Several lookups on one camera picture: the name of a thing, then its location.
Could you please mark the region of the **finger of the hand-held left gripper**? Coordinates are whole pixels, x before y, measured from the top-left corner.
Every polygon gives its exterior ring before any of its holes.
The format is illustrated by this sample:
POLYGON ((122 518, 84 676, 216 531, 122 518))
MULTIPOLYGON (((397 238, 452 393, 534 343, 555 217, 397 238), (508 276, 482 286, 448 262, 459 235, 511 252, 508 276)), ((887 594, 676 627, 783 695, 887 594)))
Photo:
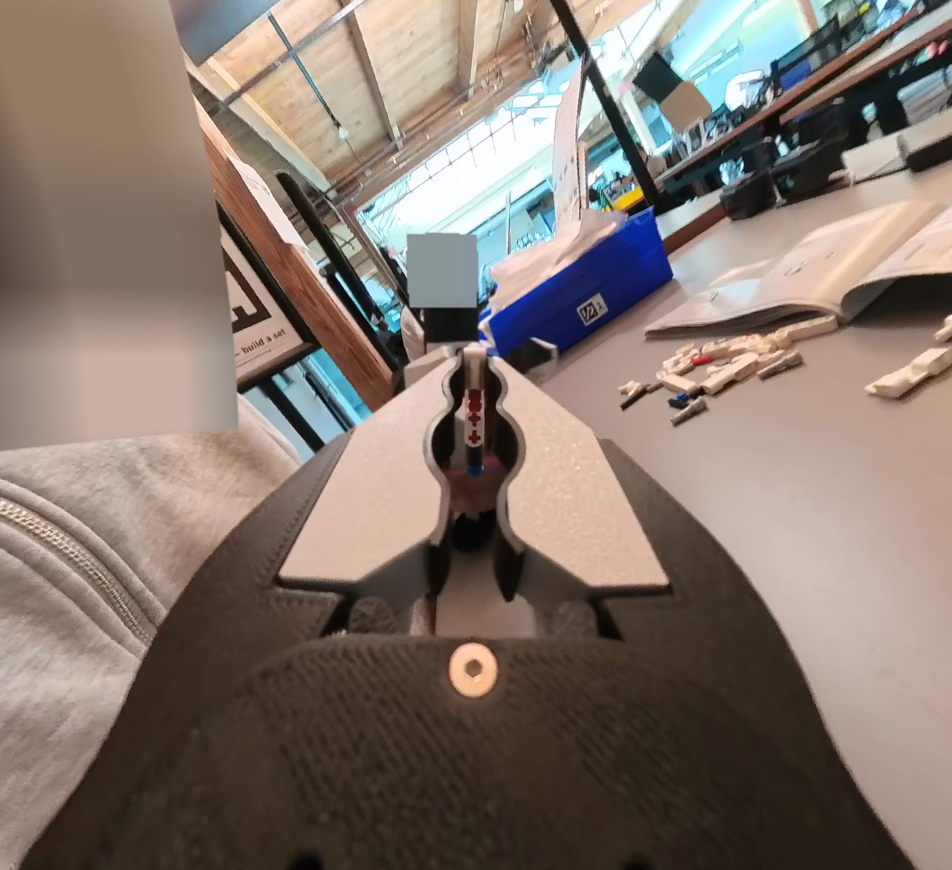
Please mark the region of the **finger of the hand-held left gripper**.
POLYGON ((447 363, 448 353, 425 353, 407 366, 399 368, 391 378, 391 396, 398 397, 431 375, 442 380, 446 375, 447 363))
POLYGON ((513 368, 525 377, 551 377, 560 357, 557 346, 530 338, 513 349, 513 368))

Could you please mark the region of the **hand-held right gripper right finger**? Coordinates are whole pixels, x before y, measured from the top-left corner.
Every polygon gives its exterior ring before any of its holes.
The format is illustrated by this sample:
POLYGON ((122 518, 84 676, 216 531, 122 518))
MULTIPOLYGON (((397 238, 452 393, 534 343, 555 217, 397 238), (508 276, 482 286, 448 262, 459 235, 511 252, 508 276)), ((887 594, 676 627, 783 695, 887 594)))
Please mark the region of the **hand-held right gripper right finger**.
POLYGON ((664 594, 670 579, 593 431, 478 348, 478 482, 494 486, 479 636, 535 636, 565 604, 664 594))

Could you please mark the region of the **white lego beam assembly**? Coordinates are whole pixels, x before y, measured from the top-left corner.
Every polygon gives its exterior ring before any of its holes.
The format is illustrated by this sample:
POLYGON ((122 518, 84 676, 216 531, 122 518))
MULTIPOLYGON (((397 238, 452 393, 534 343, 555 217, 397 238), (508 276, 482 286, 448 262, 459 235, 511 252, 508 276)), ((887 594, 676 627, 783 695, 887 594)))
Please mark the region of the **white lego beam assembly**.
POLYGON ((464 454, 466 472, 481 476, 485 467, 485 391, 484 385, 467 387, 463 400, 464 454))

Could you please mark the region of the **pile of small lego pieces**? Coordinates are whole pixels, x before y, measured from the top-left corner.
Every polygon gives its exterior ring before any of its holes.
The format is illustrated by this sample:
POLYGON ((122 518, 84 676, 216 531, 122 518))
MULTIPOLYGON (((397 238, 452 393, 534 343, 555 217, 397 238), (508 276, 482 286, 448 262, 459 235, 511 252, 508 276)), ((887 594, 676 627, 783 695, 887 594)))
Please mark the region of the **pile of small lego pieces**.
POLYGON ((709 400, 750 379, 772 380, 804 365, 802 343, 839 329, 839 319, 826 315, 797 321, 767 334, 749 333, 702 346, 677 349, 663 361, 650 382, 629 381, 618 389, 626 412, 655 392, 664 393, 670 424, 678 427, 706 413, 709 400))

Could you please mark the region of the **long white lego beam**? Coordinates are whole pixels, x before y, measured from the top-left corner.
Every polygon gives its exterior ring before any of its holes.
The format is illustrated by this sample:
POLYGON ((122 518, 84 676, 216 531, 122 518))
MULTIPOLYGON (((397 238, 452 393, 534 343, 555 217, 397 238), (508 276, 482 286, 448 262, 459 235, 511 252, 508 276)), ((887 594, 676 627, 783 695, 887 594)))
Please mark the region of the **long white lego beam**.
POLYGON ((930 348, 909 364, 866 385, 864 391, 874 397, 898 400, 923 383, 945 374, 950 367, 950 347, 930 348))

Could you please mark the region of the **person's left hand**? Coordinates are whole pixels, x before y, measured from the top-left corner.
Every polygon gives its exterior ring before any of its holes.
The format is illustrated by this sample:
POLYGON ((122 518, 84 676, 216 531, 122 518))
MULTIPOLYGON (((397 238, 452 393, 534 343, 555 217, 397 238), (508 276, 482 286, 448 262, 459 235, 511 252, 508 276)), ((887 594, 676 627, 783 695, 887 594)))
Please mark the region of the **person's left hand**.
POLYGON ((498 464, 486 461, 482 472, 472 474, 460 466, 444 469, 449 486, 449 510, 454 516, 477 517, 494 511, 505 472, 498 464))

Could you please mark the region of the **white crumpled bags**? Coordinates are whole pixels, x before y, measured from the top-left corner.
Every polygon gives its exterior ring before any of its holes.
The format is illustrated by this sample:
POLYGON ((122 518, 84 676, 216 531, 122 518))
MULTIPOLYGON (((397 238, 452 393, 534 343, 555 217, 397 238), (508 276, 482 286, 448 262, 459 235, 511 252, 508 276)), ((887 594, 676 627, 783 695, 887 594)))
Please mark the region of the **white crumpled bags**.
POLYGON ((578 219, 558 227, 549 240, 509 254, 490 269, 496 284, 492 304, 498 308, 512 304, 577 261, 627 221, 625 212, 582 210, 578 219))

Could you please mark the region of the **framed black white marker sign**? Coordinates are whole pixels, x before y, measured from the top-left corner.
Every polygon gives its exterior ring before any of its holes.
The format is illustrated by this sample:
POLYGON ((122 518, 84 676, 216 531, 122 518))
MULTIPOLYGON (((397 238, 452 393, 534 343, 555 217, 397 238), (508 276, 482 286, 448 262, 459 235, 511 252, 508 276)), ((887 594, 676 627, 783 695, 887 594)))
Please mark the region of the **framed black white marker sign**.
POLYGON ((237 390, 244 393, 320 349, 257 251, 216 204, 232 313, 237 390))

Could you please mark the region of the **tall printed paper sheet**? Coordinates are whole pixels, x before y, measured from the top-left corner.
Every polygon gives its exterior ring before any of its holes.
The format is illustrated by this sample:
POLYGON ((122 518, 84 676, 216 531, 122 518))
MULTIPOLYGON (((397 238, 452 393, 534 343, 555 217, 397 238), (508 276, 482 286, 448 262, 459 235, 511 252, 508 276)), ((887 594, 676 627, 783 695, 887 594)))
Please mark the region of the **tall printed paper sheet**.
POLYGON ((579 140, 588 64, 586 58, 577 62, 555 115, 552 194, 556 236, 581 220, 584 211, 589 209, 587 161, 579 140))

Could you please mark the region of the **white paper notice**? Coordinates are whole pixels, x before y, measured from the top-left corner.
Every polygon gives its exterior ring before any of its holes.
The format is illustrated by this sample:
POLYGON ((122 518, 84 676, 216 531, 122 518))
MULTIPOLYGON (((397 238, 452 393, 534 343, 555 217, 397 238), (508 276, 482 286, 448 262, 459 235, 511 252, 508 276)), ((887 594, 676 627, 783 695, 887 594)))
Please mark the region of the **white paper notice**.
POLYGON ((297 232, 292 221, 282 210, 280 204, 272 193, 268 184, 256 170, 249 164, 243 162, 234 155, 229 156, 232 166, 240 174, 245 187, 255 202, 267 216, 268 221, 282 240, 287 245, 296 245, 306 248, 306 244, 300 233, 297 232))

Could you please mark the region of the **black case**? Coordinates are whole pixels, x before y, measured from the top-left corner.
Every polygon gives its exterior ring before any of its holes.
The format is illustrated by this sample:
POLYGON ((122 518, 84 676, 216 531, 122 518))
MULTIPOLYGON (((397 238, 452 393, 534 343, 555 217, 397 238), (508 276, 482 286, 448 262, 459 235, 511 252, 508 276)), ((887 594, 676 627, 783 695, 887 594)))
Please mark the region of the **black case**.
POLYGON ((826 191, 831 177, 845 169, 844 146, 845 139, 818 139, 803 143, 778 159, 769 176, 779 198, 794 203, 826 191))
POLYGON ((753 218, 774 208, 779 195, 771 170, 744 174, 736 182, 720 190, 719 204, 732 221, 753 218))

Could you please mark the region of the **open instruction booklet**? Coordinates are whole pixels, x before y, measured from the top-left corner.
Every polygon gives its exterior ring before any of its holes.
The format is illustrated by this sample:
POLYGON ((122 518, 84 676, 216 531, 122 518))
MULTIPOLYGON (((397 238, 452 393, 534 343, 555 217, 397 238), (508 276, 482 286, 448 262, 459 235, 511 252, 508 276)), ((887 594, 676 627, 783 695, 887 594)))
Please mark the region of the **open instruction booklet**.
POLYGON ((843 325, 896 282, 950 273, 950 208, 893 203, 820 227, 784 255, 726 271, 645 336, 756 329, 802 315, 843 325))

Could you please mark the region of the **black slanted pole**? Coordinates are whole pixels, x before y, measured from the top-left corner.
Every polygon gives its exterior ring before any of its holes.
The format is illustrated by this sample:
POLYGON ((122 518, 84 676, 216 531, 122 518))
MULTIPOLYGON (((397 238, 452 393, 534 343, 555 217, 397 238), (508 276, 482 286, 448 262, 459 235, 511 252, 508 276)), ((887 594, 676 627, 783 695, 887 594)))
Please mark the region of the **black slanted pole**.
POLYGON ((565 35, 572 45, 580 61, 582 75, 588 79, 601 109, 611 126, 616 139, 625 153, 637 183, 642 190, 645 202, 650 208, 655 208, 659 200, 659 191, 655 185, 645 159, 636 145, 631 128, 622 114, 617 101, 606 83, 601 68, 592 55, 589 41, 576 18, 568 0, 549 0, 555 11, 558 23, 563 27, 565 35))

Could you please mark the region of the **pale flat box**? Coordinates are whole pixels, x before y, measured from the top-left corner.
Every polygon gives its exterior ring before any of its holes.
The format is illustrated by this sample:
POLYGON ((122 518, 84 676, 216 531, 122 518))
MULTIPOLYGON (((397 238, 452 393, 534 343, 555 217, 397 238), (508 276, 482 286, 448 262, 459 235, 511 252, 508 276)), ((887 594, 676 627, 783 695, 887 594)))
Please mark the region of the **pale flat box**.
POLYGON ((898 131, 879 137, 858 148, 841 154, 843 169, 849 185, 898 174, 906 169, 905 132, 898 131))

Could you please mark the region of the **wooden post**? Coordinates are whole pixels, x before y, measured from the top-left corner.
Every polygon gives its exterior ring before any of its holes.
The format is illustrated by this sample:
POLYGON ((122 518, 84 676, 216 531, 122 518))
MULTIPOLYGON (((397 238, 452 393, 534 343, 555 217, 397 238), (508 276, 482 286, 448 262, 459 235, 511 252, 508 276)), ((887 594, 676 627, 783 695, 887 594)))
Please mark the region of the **wooden post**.
POLYGON ((370 411, 391 396, 391 369, 319 275, 300 245, 286 242, 244 181, 236 153, 193 99, 215 196, 278 281, 297 313, 370 411))

